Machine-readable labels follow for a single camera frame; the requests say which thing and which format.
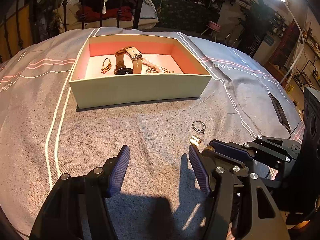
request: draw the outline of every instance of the ridged rubber pad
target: ridged rubber pad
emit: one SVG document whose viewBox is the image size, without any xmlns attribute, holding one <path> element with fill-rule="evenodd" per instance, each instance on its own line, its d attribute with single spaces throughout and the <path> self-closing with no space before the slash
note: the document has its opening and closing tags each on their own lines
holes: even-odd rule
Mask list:
<svg viewBox="0 0 320 240">
<path fill-rule="evenodd" d="M 189 147 L 189 160 L 191 162 L 191 166 L 196 175 L 201 191 L 209 195 L 209 193 L 211 192 L 209 187 L 209 177 L 199 159 L 199 156 L 192 146 Z"/>
<path fill-rule="evenodd" d="M 125 146 L 124 150 L 122 150 L 120 154 L 121 155 L 109 176 L 109 186 L 107 192 L 109 193 L 110 197 L 121 189 L 125 172 L 127 171 L 130 161 L 129 147 Z"/>
</svg>

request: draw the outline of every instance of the open box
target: open box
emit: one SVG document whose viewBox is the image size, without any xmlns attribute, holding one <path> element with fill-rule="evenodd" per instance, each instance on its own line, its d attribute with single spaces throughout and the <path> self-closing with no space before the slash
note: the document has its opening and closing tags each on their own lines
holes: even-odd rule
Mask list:
<svg viewBox="0 0 320 240">
<path fill-rule="evenodd" d="M 142 56 L 174 73 L 114 75 L 114 53 L 127 46 L 136 47 Z M 101 73 L 109 58 L 112 69 Z M 127 68 L 132 61 L 124 55 Z M 79 108 L 161 99 L 199 97 L 211 79 L 200 62 L 177 39 L 116 34 L 90 37 L 83 47 L 71 74 L 69 84 Z"/>
</svg>

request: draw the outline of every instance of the wristwatch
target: wristwatch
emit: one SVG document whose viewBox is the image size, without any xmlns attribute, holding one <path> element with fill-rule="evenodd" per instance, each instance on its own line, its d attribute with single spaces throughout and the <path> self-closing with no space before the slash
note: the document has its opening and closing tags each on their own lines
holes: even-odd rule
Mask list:
<svg viewBox="0 0 320 240">
<path fill-rule="evenodd" d="M 132 60 L 133 71 L 130 68 L 126 68 L 124 65 L 123 56 L 127 54 Z M 115 53 L 116 56 L 116 68 L 114 70 L 115 75 L 121 74 L 141 74 L 142 70 L 142 54 L 134 46 L 128 46 Z"/>
</svg>

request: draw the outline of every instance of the red blanket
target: red blanket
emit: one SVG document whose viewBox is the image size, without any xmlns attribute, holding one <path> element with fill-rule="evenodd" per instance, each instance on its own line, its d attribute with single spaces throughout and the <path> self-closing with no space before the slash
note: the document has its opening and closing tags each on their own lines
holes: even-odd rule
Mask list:
<svg viewBox="0 0 320 240">
<path fill-rule="evenodd" d="M 132 13 L 131 13 L 131 8 L 129 6 L 122 6 L 121 7 L 122 14 L 120 16 L 121 21 L 131 21 L 132 20 Z M 102 14 L 102 19 L 108 19 L 108 18 L 117 18 L 117 12 L 118 9 L 109 9 L 106 10 L 105 14 Z M 89 22 L 95 22 L 100 20 L 100 13 L 94 12 L 91 7 L 84 6 L 84 22 L 89 23 Z M 80 8 L 77 12 L 76 15 L 78 17 L 81 17 L 82 15 L 82 8 Z"/>
</svg>

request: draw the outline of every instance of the watch face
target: watch face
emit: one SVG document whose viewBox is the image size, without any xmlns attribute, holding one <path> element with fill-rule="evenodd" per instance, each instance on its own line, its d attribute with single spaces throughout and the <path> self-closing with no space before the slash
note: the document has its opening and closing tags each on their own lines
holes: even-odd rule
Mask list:
<svg viewBox="0 0 320 240">
<path fill-rule="evenodd" d="M 117 71 L 115 75 L 128 75 L 128 74 L 133 74 L 132 68 L 121 68 Z"/>
</svg>

